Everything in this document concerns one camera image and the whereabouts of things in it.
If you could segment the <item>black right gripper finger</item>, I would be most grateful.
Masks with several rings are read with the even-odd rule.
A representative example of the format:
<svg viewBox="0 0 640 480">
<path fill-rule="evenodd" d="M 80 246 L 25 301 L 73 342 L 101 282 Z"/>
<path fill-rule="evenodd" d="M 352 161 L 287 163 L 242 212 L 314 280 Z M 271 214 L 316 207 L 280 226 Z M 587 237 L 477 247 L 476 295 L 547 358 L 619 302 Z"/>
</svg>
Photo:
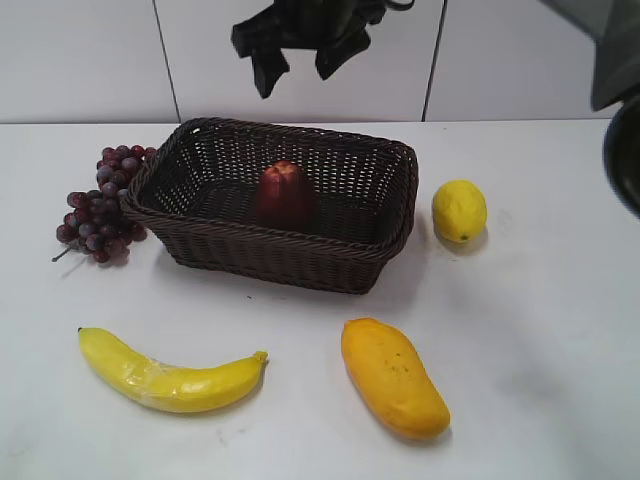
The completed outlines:
<svg viewBox="0 0 640 480">
<path fill-rule="evenodd" d="M 344 63 L 369 48 L 371 39 L 365 30 L 345 35 L 337 42 L 318 49 L 316 70 L 322 80 L 330 78 Z"/>
</svg>

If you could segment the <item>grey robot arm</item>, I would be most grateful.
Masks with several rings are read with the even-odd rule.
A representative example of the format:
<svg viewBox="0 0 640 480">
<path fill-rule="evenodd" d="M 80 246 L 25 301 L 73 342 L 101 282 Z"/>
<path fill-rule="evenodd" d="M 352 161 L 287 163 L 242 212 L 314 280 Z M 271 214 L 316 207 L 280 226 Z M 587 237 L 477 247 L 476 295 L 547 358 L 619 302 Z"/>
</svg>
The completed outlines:
<svg viewBox="0 0 640 480">
<path fill-rule="evenodd" d="M 250 58 L 254 85 L 268 98 L 289 70 L 286 49 L 315 52 L 321 79 L 371 43 L 367 26 L 389 10 L 407 11 L 411 1 L 274 1 L 233 26 L 231 42 L 241 58 Z M 603 142 L 604 169 L 620 201 L 639 211 L 639 4 L 636 1 L 550 1 L 548 7 L 595 45 L 591 107 L 615 103 Z"/>
</svg>

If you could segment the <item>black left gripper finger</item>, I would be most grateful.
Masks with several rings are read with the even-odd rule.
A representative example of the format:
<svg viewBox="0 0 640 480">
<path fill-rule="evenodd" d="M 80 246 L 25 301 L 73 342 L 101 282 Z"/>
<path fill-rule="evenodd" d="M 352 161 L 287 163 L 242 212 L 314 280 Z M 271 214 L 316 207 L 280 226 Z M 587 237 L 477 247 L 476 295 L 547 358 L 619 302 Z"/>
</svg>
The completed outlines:
<svg viewBox="0 0 640 480">
<path fill-rule="evenodd" d="M 254 84 L 262 99 L 267 99 L 282 75 L 290 71 L 280 49 L 255 50 L 251 54 Z"/>
</svg>

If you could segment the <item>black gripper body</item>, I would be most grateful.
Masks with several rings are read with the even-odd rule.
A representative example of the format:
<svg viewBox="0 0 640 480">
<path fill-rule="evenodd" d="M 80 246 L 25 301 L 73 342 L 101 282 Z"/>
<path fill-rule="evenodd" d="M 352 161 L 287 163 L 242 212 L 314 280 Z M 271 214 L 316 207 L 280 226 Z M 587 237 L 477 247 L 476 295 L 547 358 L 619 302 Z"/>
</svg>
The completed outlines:
<svg viewBox="0 0 640 480">
<path fill-rule="evenodd" d="M 383 1 L 275 1 L 232 27 L 242 58 L 258 50 L 337 47 L 381 22 Z"/>
</svg>

